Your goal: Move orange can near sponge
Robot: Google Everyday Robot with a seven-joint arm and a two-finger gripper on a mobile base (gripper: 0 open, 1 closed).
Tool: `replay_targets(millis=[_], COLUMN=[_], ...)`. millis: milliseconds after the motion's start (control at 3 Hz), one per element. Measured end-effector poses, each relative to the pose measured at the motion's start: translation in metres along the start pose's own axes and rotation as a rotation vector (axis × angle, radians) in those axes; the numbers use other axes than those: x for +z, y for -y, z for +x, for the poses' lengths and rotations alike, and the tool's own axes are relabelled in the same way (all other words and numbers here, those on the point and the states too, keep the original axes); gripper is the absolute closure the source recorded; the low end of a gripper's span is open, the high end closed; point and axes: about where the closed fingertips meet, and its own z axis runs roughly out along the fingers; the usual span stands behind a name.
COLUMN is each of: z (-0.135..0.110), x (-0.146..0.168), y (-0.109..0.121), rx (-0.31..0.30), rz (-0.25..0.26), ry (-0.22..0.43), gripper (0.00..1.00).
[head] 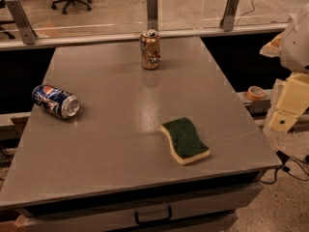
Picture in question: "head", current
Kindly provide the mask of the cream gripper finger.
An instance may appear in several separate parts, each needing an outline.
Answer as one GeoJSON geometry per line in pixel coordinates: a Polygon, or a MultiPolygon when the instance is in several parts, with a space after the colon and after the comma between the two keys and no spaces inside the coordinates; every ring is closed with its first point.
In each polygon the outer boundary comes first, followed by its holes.
{"type": "Polygon", "coordinates": [[[269,127],[278,132],[288,132],[299,116],[292,112],[276,109],[270,118],[269,127]]]}
{"type": "Polygon", "coordinates": [[[282,33],[274,37],[270,42],[268,42],[261,48],[260,54],[269,58],[278,57],[280,55],[280,45],[282,37],[282,33]]]}

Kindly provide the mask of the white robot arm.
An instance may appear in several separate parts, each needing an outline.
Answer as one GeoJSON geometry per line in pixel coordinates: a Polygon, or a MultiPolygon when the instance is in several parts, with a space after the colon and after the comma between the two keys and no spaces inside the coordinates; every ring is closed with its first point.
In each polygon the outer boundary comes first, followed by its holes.
{"type": "Polygon", "coordinates": [[[309,4],[260,53],[269,58],[279,57],[281,66],[291,71],[269,121],[272,130],[288,132],[309,108],[309,4]]]}

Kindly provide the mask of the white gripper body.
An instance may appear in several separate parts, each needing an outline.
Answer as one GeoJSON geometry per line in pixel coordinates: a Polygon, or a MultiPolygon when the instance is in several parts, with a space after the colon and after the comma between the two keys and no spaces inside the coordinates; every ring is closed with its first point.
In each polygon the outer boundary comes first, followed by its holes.
{"type": "Polygon", "coordinates": [[[283,83],[276,104],[279,113],[299,117],[309,107],[309,74],[293,72],[283,83]]]}

